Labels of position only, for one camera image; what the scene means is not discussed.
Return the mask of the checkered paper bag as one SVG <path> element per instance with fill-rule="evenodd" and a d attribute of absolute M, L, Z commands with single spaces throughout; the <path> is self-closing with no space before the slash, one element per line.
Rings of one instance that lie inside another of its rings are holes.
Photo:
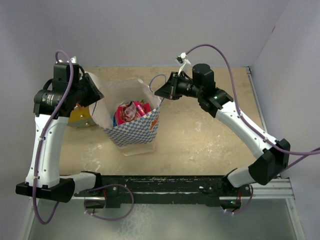
<path fill-rule="evenodd" d="M 155 150 L 162 100 L 143 80 L 102 82 L 92 75 L 103 98 L 89 106 L 93 121 L 125 156 Z"/>

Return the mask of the pink chips bag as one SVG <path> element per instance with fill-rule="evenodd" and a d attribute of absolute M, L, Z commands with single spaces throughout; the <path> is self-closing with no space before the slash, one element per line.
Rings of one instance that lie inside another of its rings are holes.
<path fill-rule="evenodd" d="M 146 114 L 143 105 L 137 101 L 131 101 L 120 105 L 115 112 L 117 125 L 122 125 L 143 117 Z"/>

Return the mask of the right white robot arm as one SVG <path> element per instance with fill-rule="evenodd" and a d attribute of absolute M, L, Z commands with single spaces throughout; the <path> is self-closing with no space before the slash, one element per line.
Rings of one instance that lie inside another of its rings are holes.
<path fill-rule="evenodd" d="M 240 187 L 258 183 L 266 185 L 289 162 L 290 143 L 277 140 L 264 132 L 244 113 L 237 113 L 236 103 L 223 89 L 216 87 L 214 72 L 208 64 L 199 63 L 192 68 L 192 77 L 172 72 L 168 81 L 155 91 L 155 95 L 168 100 L 182 96 L 196 98 L 200 107 L 213 118 L 229 127 L 249 148 L 256 161 L 236 168 L 224 176 L 222 190 L 228 196 L 235 195 Z"/>

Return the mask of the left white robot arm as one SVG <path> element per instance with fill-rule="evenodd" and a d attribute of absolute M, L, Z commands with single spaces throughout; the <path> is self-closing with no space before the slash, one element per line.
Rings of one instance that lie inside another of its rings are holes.
<path fill-rule="evenodd" d="M 60 175 L 60 154 L 66 126 L 76 105 L 88 107 L 103 98 L 92 76 L 77 63 L 56 63 L 53 77 L 34 96 L 35 141 L 31 165 L 18 195 L 67 203 L 86 190 L 91 196 L 103 191 L 98 173 L 84 171 Z"/>

